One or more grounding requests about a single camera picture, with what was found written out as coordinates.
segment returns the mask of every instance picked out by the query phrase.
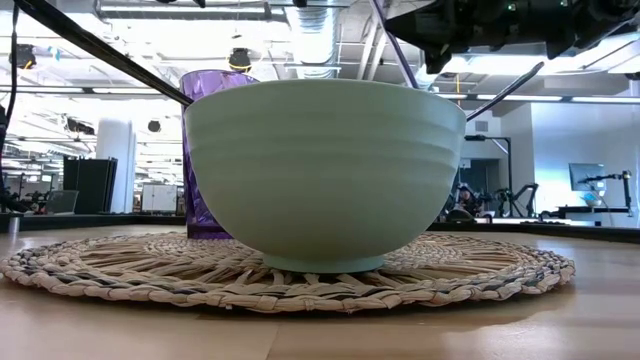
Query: bowl base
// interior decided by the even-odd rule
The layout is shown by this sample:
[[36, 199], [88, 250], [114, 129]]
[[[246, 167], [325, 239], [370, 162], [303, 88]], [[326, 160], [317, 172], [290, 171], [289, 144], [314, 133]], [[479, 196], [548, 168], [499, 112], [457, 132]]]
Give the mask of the bowl base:
[[382, 255], [340, 261], [312, 261], [263, 254], [262, 260], [276, 269], [316, 274], [363, 272], [379, 268], [384, 263]]

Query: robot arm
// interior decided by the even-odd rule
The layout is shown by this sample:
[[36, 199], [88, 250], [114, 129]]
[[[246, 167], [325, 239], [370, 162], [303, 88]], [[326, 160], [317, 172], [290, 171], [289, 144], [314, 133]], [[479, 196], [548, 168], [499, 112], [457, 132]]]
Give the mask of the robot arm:
[[472, 46], [545, 43], [553, 59], [571, 48], [588, 49], [629, 25], [640, 0], [435, 0], [389, 19], [386, 30], [425, 53], [427, 73], [437, 74], [454, 53]]

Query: light green ceramic bowl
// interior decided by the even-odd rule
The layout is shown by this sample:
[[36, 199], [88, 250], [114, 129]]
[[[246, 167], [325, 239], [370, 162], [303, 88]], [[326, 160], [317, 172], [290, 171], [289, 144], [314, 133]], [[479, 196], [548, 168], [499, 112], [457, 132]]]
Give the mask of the light green ceramic bowl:
[[448, 100], [350, 80], [247, 85], [186, 111], [207, 206], [266, 264], [299, 272], [376, 268], [440, 212], [465, 114]]

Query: purple glass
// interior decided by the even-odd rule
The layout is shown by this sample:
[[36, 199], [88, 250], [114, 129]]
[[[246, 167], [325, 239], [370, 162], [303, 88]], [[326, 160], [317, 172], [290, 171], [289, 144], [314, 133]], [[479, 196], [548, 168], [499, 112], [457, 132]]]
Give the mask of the purple glass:
[[[198, 70], [180, 79], [180, 90], [195, 101], [218, 91], [257, 83], [258, 80], [245, 74], [225, 70]], [[200, 195], [196, 174], [191, 167], [191, 154], [182, 116], [182, 169], [184, 173], [185, 216], [187, 235], [196, 239], [227, 239], [231, 236], [218, 224]]]

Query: desk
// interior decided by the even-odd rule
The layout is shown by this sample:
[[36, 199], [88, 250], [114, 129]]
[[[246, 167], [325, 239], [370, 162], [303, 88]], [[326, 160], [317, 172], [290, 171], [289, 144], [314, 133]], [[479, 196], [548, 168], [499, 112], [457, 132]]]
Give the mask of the desk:
[[[184, 226], [0, 234], [0, 257], [63, 240], [167, 231]], [[2, 358], [640, 359], [640, 246], [515, 233], [468, 235], [569, 256], [576, 261], [576, 278], [539, 297], [353, 315], [261, 315], [82, 300], [0, 280], [0, 323], [10, 324], [0, 327]]]
[[593, 221], [596, 226], [602, 225], [602, 217], [609, 214], [626, 214], [629, 209], [626, 207], [595, 207], [588, 206], [560, 206], [558, 207], [558, 215], [560, 219], [569, 219], [574, 221]]

